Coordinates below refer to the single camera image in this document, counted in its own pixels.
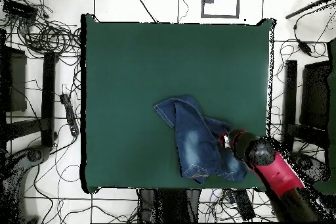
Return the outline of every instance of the jeans pocket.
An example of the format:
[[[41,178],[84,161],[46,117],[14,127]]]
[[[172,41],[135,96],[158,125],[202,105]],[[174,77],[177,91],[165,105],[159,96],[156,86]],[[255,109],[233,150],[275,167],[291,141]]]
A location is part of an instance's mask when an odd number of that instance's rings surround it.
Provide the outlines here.
[[[208,177],[209,174],[205,168],[192,164],[185,172],[184,176],[188,178]]]
[[[234,181],[234,172],[223,173],[220,176],[229,181]]]

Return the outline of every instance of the green table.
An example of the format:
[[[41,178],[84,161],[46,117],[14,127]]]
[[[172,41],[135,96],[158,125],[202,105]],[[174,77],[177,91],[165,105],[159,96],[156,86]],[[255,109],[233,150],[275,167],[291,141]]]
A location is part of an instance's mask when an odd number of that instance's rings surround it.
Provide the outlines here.
[[[262,188],[252,172],[241,183],[182,178],[174,129],[153,105],[189,94],[202,114],[265,135],[272,23],[98,23],[87,15],[87,187]]]

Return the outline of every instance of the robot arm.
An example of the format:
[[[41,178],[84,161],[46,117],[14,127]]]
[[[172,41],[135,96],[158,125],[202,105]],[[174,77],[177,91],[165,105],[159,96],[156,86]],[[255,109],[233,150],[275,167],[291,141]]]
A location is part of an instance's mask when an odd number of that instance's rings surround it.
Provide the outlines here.
[[[271,141],[244,130],[233,130],[225,142],[259,176],[279,221],[324,220],[301,196],[299,192],[305,186]]]

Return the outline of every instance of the black border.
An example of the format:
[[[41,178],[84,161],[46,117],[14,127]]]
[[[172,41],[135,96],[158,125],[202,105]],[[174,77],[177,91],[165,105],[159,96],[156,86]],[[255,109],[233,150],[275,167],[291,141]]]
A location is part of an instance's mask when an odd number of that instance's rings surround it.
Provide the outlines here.
[[[87,188],[87,180],[85,178],[85,168],[87,165],[87,132],[86,132],[86,109],[87,109],[87,19],[86,14],[81,15],[81,85],[84,87],[81,90],[81,165],[79,167],[79,178],[81,179],[81,188],[85,193],[90,193]]]
[[[217,14],[204,14],[204,0],[201,0],[201,18],[239,18],[240,0],[237,0],[236,15],[217,15]]]

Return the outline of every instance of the blue jeans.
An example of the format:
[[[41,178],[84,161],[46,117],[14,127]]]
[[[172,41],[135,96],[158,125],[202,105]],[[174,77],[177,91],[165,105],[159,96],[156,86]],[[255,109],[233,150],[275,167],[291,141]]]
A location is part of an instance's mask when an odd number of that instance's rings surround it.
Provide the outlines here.
[[[203,184],[210,175],[241,181],[247,166],[236,159],[229,148],[220,146],[218,138],[228,133],[228,123],[202,116],[190,95],[172,97],[154,106],[158,114],[175,128],[175,142],[182,177]]]

